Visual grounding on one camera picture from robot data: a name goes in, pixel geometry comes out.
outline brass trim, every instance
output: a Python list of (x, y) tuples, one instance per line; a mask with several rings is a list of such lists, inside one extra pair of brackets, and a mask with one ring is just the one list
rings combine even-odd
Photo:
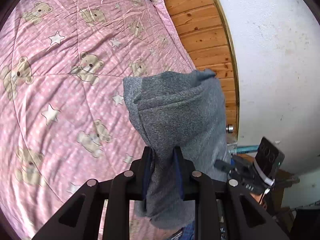
[(232, 63), (232, 68), (233, 68), (233, 75), (234, 75), (234, 80), (235, 80), (235, 90), (236, 90), (236, 130), (237, 130), (237, 134), (236, 136), (238, 137), (238, 133), (239, 133), (239, 111), (240, 111), (240, 99), (239, 99), (239, 79), (238, 79), (238, 68), (237, 68), (237, 61), (236, 61), (236, 53), (235, 53), (235, 49), (233, 46), (233, 42), (232, 42), (232, 38), (231, 38), (231, 32), (229, 29), (229, 25), (227, 22), (227, 18), (223, 12), (222, 9), (222, 5), (220, 3), (219, 0), (213, 0), (218, 13), (220, 15), (221, 18), (221, 22), (222, 22), (222, 26), (224, 28), (224, 31), (226, 33), (227, 36), (227, 41), (228, 41), (228, 46), (230, 49), (230, 54), (231, 54), (231, 63)]

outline white wall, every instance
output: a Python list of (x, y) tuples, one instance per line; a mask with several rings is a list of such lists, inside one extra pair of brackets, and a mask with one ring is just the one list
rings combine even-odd
[(296, 208), (320, 200), (320, 169), (299, 178), (300, 183), (284, 190), (282, 207)]
[(240, 86), (239, 145), (281, 141), (282, 168), (320, 166), (320, 26), (303, 0), (220, 0)]

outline white strap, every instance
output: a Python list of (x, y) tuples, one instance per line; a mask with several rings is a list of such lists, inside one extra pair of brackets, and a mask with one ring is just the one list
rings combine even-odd
[(256, 159), (253, 160), (253, 164), (254, 167), (256, 168), (259, 176), (261, 177), (261, 179), (268, 184), (270, 187), (274, 184), (275, 180), (269, 179), (261, 170), (261, 168), (259, 167), (259, 164), (257, 163)]

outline person's hand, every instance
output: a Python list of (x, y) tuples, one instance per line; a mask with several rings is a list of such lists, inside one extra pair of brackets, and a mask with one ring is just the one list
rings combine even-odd
[[(261, 199), (261, 195), (255, 195), (253, 193), (250, 193), (250, 195), (259, 203), (260, 199)], [(262, 199), (260, 205), (265, 209), (267, 210), (267, 203)]]

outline teddy bear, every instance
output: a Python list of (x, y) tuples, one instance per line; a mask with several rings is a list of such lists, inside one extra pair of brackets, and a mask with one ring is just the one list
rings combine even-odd
[(89, 27), (93, 27), (99, 23), (106, 22), (106, 18), (99, 7), (96, 7), (93, 10), (89, 11), (86, 8), (81, 8), (79, 12), (81, 13), (81, 17)]
[(80, 57), (80, 67), (73, 66), (71, 68), (71, 75), (77, 76), (82, 81), (90, 82), (93, 86), (99, 81), (99, 77), (94, 74), (99, 68), (103, 67), (104, 62), (99, 60), (96, 55), (88, 54), (87, 51), (81, 52)]
[(16, 155), (21, 163), (21, 167), (15, 171), (16, 179), (19, 182), (23, 181), (32, 186), (43, 186), (44, 179), (38, 170), (44, 159), (43, 154), (19, 147), (16, 151)]
[(27, 22), (32, 22), (33, 25), (37, 25), (43, 21), (43, 17), (52, 12), (53, 7), (45, 2), (36, 2), (31, 12), (24, 12), (22, 18)]
[(171, 66), (169, 66), (169, 65), (163, 65), (163, 71), (165, 72), (165, 71), (171, 71)]
[(142, 32), (144, 31), (144, 27), (141, 25), (140, 21), (134, 20), (130, 25), (128, 25), (128, 29), (134, 36), (142, 40)]
[(143, 6), (142, 0), (131, 0), (134, 6)]
[(131, 60), (129, 60), (128, 66), (132, 68), (132, 72), (135, 77), (148, 75), (147, 67), (141, 57), (139, 57), (135, 62), (132, 62)]
[(28, 58), (25, 56), (20, 57), (18, 63), (11, 70), (5, 66), (0, 73), (0, 79), (3, 80), (4, 89), (8, 93), (8, 99), (11, 101), (18, 94), (17, 86), (21, 86), (24, 83), (29, 85), (34, 80)]
[(103, 152), (101, 149), (102, 141), (109, 143), (111, 141), (111, 137), (107, 128), (101, 123), (100, 119), (93, 122), (92, 131), (89, 134), (81, 131), (77, 135), (77, 142), (95, 158), (99, 158)]
[(164, 49), (168, 45), (168, 39), (163, 34), (158, 37), (158, 43), (160, 43), (160, 48)]

